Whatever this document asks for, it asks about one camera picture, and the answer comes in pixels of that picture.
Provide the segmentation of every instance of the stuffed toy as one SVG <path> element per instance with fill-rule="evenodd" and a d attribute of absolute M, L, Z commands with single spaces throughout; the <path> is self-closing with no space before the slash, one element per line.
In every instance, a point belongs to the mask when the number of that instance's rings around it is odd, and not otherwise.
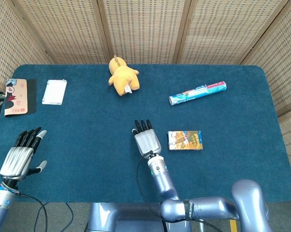
<path fill-rule="evenodd" d="M 120 96 L 140 88 L 137 78 L 139 72 L 129 68 L 122 58 L 117 56 L 112 58 L 109 62 L 109 70 L 112 76 L 108 84 L 113 84 Z"/>

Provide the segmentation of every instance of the blue table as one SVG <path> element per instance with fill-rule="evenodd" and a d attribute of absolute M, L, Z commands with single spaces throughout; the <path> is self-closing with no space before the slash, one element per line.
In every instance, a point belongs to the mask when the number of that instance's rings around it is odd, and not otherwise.
<path fill-rule="evenodd" d="M 32 165 L 45 170 L 19 184 L 46 202 L 142 202 L 135 172 L 140 158 L 134 120 L 150 119 L 182 199 L 222 196 L 243 178 L 260 184 L 267 201 L 291 200 L 291 168 L 263 70 L 235 65 L 131 65 L 140 89 L 118 96 L 108 65 L 23 65 L 13 78 L 37 80 L 37 111 L 0 116 L 0 168 L 23 130 L 48 130 Z M 62 106 L 42 105 L 48 79 L 66 79 Z M 227 90 L 171 106 L 168 96 L 225 81 Z M 201 130 L 202 151 L 168 151 L 167 131 Z M 161 201 L 146 162 L 140 182 Z"/>

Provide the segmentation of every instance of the silver robotic arm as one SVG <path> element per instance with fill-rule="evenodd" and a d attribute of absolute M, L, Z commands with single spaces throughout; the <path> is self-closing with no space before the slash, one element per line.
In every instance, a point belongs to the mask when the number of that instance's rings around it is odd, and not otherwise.
<path fill-rule="evenodd" d="M 234 203 L 223 197 L 204 197 L 180 200 L 164 158 L 160 156 L 161 145 L 149 120 L 147 126 L 135 121 L 132 132 L 141 155 L 148 159 L 148 166 L 165 200 L 160 213 L 166 221 L 187 221 L 196 219 L 236 219 L 240 220 L 243 232 L 271 232 L 267 220 L 268 208 L 264 203 L 260 186 L 252 180 L 239 180 L 232 187 Z"/>
<path fill-rule="evenodd" d="M 38 133 L 40 129 L 22 132 L 1 167 L 3 181 L 0 183 L 0 229 L 15 196 L 20 194 L 17 183 L 28 175 L 41 172 L 46 166 L 47 161 L 44 160 L 38 167 L 29 169 L 32 156 L 47 132 L 43 130 Z"/>

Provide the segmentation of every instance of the white notebook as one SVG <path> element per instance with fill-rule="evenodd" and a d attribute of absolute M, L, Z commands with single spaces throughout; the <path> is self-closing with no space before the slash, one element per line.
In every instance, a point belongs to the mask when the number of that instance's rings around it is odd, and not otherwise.
<path fill-rule="evenodd" d="M 66 85 L 66 80 L 48 80 L 44 92 L 43 104 L 62 105 Z"/>

